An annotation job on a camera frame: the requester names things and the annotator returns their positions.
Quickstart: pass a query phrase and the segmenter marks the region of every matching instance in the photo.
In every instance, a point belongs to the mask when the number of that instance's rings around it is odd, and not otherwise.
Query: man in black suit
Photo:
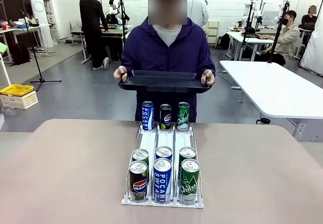
[[[84,31],[86,46],[92,56],[93,70],[107,69],[109,58],[106,57],[104,43],[101,39],[102,31],[100,19],[107,31],[102,5],[97,0],[80,0],[82,31]]]

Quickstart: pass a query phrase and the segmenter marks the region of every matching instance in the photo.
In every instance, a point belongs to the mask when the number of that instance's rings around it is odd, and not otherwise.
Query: yellow crate
[[[0,91],[0,94],[13,95],[13,96],[24,96],[34,90],[34,86],[12,84]]]
[[[22,109],[28,109],[29,107],[32,107],[34,104],[38,103],[36,91],[32,91],[22,97],[0,94],[0,99],[4,106],[10,105],[11,107]]]

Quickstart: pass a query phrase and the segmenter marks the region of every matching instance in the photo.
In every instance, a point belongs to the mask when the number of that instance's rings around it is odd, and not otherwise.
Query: person's left hand
[[[208,86],[212,86],[214,84],[215,82],[214,74],[210,69],[204,70],[202,74],[201,82],[203,85],[206,83]]]
[[[271,39],[272,36],[269,35],[262,35],[260,38],[261,39]]]

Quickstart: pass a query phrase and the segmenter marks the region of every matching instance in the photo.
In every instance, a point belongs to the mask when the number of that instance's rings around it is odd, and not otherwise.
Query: beverage can
[[[181,166],[180,203],[192,205],[196,200],[200,164],[195,159],[185,159]]]
[[[192,147],[182,147],[179,152],[179,161],[178,161],[178,185],[181,184],[180,178],[181,178],[181,167],[182,167],[182,162],[186,159],[196,159],[196,151]]]
[[[154,199],[168,203],[171,199],[172,162],[167,158],[156,159],[153,163]]]
[[[187,130],[189,115],[190,115],[190,104],[187,102],[178,103],[177,130],[179,131]]]
[[[148,166],[144,161],[133,161],[129,165],[131,201],[143,202],[147,194]]]
[[[160,128],[168,130],[172,125],[172,107],[170,104],[162,104],[160,106]]]
[[[145,101],[142,103],[142,128],[144,130],[153,129],[153,102]]]
[[[156,159],[164,157],[172,161],[173,151],[170,147],[162,146],[156,149]]]
[[[149,153],[145,149],[136,149],[132,152],[132,160],[141,160],[147,164],[148,172],[147,172],[147,181],[149,182]]]

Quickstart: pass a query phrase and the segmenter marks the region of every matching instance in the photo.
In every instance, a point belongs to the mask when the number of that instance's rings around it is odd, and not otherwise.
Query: purple jacket
[[[205,69],[215,74],[204,31],[187,18],[187,25],[170,47],[158,36],[148,19],[135,27],[126,41],[121,57],[122,65],[131,70],[153,70],[197,73],[202,76]],[[172,106],[172,122],[177,120],[177,104],[190,103],[189,121],[196,121],[196,94],[137,92],[136,121],[141,121],[141,104],[154,103],[154,121],[159,121],[159,106],[168,103]]]

